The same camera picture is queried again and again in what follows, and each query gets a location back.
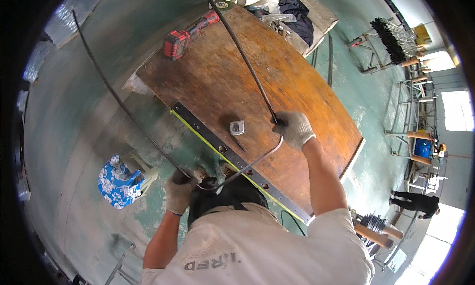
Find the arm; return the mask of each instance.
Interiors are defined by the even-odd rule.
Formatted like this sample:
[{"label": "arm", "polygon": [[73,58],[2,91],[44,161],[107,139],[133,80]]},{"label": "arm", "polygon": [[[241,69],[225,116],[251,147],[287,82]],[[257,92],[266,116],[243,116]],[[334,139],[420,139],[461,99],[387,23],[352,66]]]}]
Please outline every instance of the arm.
[{"label": "arm", "polygon": [[310,201],[315,215],[339,208],[347,209],[343,186],[327,161],[307,117],[298,112],[278,112],[276,116],[279,124],[272,130],[281,134],[289,146],[301,150],[307,159]]},{"label": "arm", "polygon": [[302,147],[310,176],[310,201],[315,215],[331,210],[347,209],[346,195],[335,169],[325,158],[322,145],[311,138]]},{"label": "arm", "polygon": [[165,211],[158,230],[145,250],[143,268],[165,268],[175,256],[180,216]]},{"label": "arm", "polygon": [[143,268],[165,268],[175,256],[180,217],[190,204],[198,180],[175,171],[165,184],[166,208],[162,222],[145,250]]}]

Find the white cotton glove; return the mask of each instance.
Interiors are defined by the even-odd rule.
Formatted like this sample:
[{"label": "white cotton glove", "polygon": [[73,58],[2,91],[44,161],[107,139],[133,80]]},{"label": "white cotton glove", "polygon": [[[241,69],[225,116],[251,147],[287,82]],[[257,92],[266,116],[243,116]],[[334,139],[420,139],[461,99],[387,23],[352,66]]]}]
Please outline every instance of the white cotton glove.
[{"label": "white cotton glove", "polygon": [[281,134],[284,141],[297,150],[302,150],[305,143],[315,137],[307,117],[300,112],[277,112],[277,124],[272,131]]},{"label": "white cotton glove", "polygon": [[180,216],[190,204],[191,191],[198,184],[198,179],[195,176],[190,173],[188,175],[191,178],[187,178],[180,171],[175,170],[165,183],[167,195],[165,206],[167,210]]}]

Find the cordless drill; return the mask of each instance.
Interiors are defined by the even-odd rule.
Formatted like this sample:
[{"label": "cordless drill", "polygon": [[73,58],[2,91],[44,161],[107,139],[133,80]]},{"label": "cordless drill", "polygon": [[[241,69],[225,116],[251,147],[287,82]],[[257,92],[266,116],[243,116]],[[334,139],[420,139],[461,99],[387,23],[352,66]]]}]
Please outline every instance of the cordless drill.
[{"label": "cordless drill", "polygon": [[190,27],[189,29],[181,32],[171,31],[165,36],[165,40],[163,41],[163,52],[165,53],[165,56],[172,61],[180,58],[185,52],[185,49],[190,44],[191,37],[199,33],[199,31],[201,31],[204,27],[213,23],[217,23],[218,21],[219,17],[216,12],[214,10],[210,10],[199,20],[197,24]]}]

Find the person in black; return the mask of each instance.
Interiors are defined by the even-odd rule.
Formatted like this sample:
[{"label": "person in black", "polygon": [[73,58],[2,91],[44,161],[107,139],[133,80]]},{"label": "person in black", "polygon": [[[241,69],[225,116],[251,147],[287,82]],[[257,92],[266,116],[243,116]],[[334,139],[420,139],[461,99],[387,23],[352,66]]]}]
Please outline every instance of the person in black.
[{"label": "person in black", "polygon": [[434,214],[440,212],[439,198],[436,196],[428,196],[420,193],[400,193],[392,192],[394,196],[408,199],[410,201],[403,201],[400,199],[389,199],[389,203],[398,205],[410,211],[422,211],[424,216],[419,215],[419,219],[429,219]]}]

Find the floor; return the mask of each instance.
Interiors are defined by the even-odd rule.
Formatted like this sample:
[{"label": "floor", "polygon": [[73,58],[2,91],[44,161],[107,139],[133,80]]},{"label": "floor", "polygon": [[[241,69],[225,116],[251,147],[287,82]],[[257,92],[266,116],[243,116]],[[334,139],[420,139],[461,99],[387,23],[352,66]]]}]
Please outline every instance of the floor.
[{"label": "floor", "polygon": [[[406,167],[406,160],[390,156],[397,142],[384,135],[394,118],[397,83],[404,73],[395,67],[362,75],[359,70],[370,54],[346,44],[364,32],[374,17],[390,17],[390,10],[382,0],[319,1],[340,18],[330,31],[332,87],[366,139],[343,187],[352,209],[384,215],[389,192],[400,185]],[[83,29],[114,89],[157,143],[179,164],[190,169],[203,165],[213,175],[217,155],[157,98],[121,90],[166,33],[186,26],[207,9],[205,0],[101,0]],[[319,46],[316,64],[325,79],[328,42],[326,37]],[[92,284],[103,284],[117,259],[134,243],[135,255],[127,256],[124,270],[138,279],[140,258],[165,210],[163,183],[173,167],[119,109],[78,38],[45,59],[31,89],[25,138],[32,191],[26,210],[53,258],[69,276],[80,272]],[[97,189],[98,173],[113,154],[131,149],[158,169],[159,178],[146,197],[116,210]],[[268,201],[280,218],[281,208]],[[186,217],[180,223],[179,244],[186,235]],[[299,233],[288,215],[283,218],[290,232]],[[113,284],[126,282],[116,277]]]}]

